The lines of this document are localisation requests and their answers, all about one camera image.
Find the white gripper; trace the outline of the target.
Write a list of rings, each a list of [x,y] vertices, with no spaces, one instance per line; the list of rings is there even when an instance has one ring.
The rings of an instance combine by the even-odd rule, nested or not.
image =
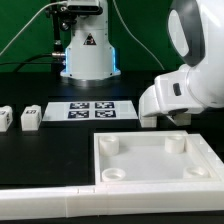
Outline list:
[[[190,67],[182,65],[177,71],[159,75],[139,99],[142,117],[199,114],[203,105],[192,95],[188,87]]]

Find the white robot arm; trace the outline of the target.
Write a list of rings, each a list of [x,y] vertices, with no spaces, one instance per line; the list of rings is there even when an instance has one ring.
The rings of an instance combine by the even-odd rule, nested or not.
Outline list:
[[[61,76],[81,84],[118,76],[107,36],[107,1],[67,0],[66,11],[75,18]],[[223,108],[224,0],[173,0],[167,28],[183,65],[155,78],[140,97],[139,114],[172,116]]]

